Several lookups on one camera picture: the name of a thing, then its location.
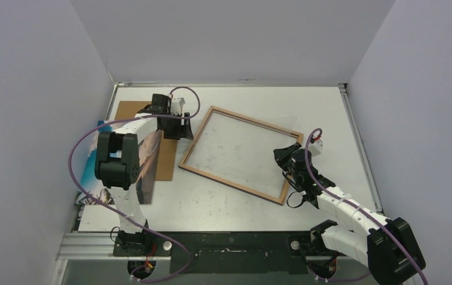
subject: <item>cable tie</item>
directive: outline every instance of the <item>cable tie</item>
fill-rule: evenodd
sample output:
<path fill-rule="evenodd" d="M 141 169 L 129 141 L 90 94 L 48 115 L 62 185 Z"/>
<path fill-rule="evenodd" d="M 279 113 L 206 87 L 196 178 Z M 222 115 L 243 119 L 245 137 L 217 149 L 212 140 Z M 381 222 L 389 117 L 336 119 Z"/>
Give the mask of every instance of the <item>cable tie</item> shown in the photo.
<path fill-rule="evenodd" d="M 352 213 L 352 217 L 355 216 L 355 214 L 359 211 L 359 209 L 363 209 L 363 208 L 364 208 L 363 205 L 358 204 L 358 205 L 357 205 L 357 208 L 355 208 L 355 211 Z"/>
<path fill-rule="evenodd" d="M 341 197 L 341 199 L 336 203 L 336 207 L 338 207 L 339 204 L 343 203 L 345 199 L 349 200 L 350 198 L 352 198 L 352 194 L 350 193 L 345 194 L 345 196 Z"/>

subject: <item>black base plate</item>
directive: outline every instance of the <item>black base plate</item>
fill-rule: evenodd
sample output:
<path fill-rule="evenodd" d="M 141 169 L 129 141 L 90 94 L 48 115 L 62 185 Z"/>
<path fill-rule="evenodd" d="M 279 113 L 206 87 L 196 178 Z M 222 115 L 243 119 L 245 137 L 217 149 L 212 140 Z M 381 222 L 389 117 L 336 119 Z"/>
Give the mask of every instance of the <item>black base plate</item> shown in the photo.
<path fill-rule="evenodd" d="M 308 274 L 302 258 L 309 254 L 333 255 L 310 246 L 310 232 L 231 232 L 231 233 L 189 233 L 162 232 L 180 243 L 191 253 L 188 255 L 176 244 L 170 251 L 163 249 L 164 239 L 153 236 L 156 244 L 154 256 L 171 255 L 170 272 L 190 265 L 183 273 L 267 273 L 286 271 L 290 274 Z M 300 249 L 291 249 L 291 242 L 297 240 Z M 117 246 L 114 256 L 144 256 L 138 252 Z"/>

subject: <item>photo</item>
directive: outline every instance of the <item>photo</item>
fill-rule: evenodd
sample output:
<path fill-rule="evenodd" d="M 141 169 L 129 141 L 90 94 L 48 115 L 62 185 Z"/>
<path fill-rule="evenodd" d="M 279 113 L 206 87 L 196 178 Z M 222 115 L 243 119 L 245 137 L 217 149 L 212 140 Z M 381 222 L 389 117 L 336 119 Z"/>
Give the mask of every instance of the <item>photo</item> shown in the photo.
<path fill-rule="evenodd" d="M 108 121 L 99 121 L 97 126 L 106 122 Z M 85 188 L 88 193 L 92 194 L 94 197 L 100 199 L 100 201 L 106 204 L 114 204 L 114 201 L 108 189 L 103 186 L 102 181 L 95 177 L 94 173 L 98 134 L 102 131 L 113 131 L 123 125 L 124 123 L 116 123 L 110 126 L 105 126 L 94 133 L 83 176 L 81 178 L 81 186 Z M 155 131 L 149 134 L 149 136 L 147 136 L 139 145 L 139 162 L 141 165 L 141 172 L 137 178 L 137 181 L 134 185 L 132 185 L 132 187 L 136 188 L 139 204 L 150 204 L 152 201 L 160 141 L 161 131 Z M 78 194 L 76 195 L 75 203 L 83 205 L 96 204 L 95 201 L 92 201 L 80 191 L 78 191 Z"/>

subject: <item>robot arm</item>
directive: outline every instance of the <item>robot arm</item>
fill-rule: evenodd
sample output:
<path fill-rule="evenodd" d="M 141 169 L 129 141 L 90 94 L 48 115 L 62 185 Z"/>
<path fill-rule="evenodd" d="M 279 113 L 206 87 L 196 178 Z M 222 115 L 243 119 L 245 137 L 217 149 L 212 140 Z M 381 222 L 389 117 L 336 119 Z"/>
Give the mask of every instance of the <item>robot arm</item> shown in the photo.
<path fill-rule="evenodd" d="M 140 110 L 135 117 L 139 120 L 129 122 L 114 131 L 101 132 L 98 136 L 95 176 L 109 191 L 114 204 L 127 216 L 119 216 L 120 230 L 118 241 L 122 246 L 143 254 L 150 243 L 147 233 L 129 222 L 131 218 L 147 226 L 142 214 L 135 182 L 139 178 L 139 146 L 151 133 L 162 130 L 164 138 L 192 140 L 188 119 L 143 118 L 150 114 L 189 117 L 182 113 L 183 98 L 171 99 L 162 94 L 153 94 L 150 105 Z"/>
<path fill-rule="evenodd" d="M 312 153 L 322 152 L 322 141 L 313 141 L 309 150 L 308 160 L 311 161 Z M 274 150 L 273 153 L 284 176 L 292 177 L 295 189 L 303 195 L 304 201 L 334 217 L 334 221 L 325 221 L 311 230 L 313 246 L 352 257 L 367 266 L 382 285 L 401 284 L 411 278 L 416 274 L 413 265 L 380 226 L 362 213 L 365 211 L 393 234 L 421 269 L 425 268 L 424 257 L 406 221 L 402 218 L 390 220 L 361 206 L 311 166 L 312 175 L 329 193 L 322 191 L 308 173 L 305 150 L 299 143 Z"/>

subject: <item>wooden picture frame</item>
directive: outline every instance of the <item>wooden picture frame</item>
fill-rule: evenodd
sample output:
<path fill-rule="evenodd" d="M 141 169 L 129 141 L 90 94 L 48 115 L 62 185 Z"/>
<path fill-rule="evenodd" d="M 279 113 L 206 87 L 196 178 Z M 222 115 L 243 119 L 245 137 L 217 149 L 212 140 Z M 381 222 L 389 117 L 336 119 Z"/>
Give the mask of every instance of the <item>wooden picture frame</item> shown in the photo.
<path fill-rule="evenodd" d="M 257 196 L 259 198 L 263 198 L 265 200 L 274 202 L 276 204 L 279 205 L 283 205 L 285 198 L 287 196 L 287 192 L 289 189 L 289 183 L 287 181 L 284 181 L 283 185 L 282 185 L 282 189 L 280 191 L 280 195 L 278 197 L 274 197 L 271 195 L 268 195 L 264 192 L 249 188 L 247 186 L 241 185 L 239 183 L 235 183 L 233 181 L 230 181 L 228 179 L 219 177 L 217 175 L 213 175 L 211 173 L 205 172 L 203 170 L 197 169 L 195 167 L 189 166 L 186 163 L 188 162 L 189 158 L 191 157 L 193 150 L 195 149 L 198 141 L 200 140 L 200 137 L 202 136 L 210 118 L 212 117 L 213 114 L 219 114 L 219 115 L 223 115 L 232 119 L 236 119 L 238 121 L 241 122 L 245 122 L 247 124 L 252 124 L 254 126 L 258 126 L 260 128 L 264 128 L 264 129 L 268 129 L 270 131 L 274 131 L 277 132 L 279 134 L 283 134 L 283 135 L 287 135 L 288 137 L 292 137 L 295 138 L 297 140 L 298 143 L 302 143 L 303 142 L 303 134 L 300 132 L 296 132 L 296 131 L 292 131 L 290 129 L 286 129 L 286 128 L 282 128 L 280 126 L 276 126 L 273 125 L 271 123 L 267 123 L 267 122 L 263 122 L 248 116 L 244 116 L 235 112 L 231 112 L 229 110 L 225 110 L 225 109 L 221 109 L 219 107 L 215 107 L 215 106 L 211 106 L 207 112 L 207 114 L 205 115 L 202 123 L 200 124 L 200 127 L 198 128 L 198 132 L 196 133 L 195 139 L 193 140 L 193 142 L 191 143 L 191 145 L 189 146 L 189 148 L 186 150 L 186 152 L 184 153 L 184 156 L 181 160 L 181 162 L 179 163 L 179 168 L 187 170 L 189 172 L 195 173 L 197 175 L 203 176 L 205 178 L 211 179 L 213 181 L 219 182 L 221 184 L 233 187 L 235 189 L 241 190 L 243 192 L 252 194 L 254 196 Z"/>

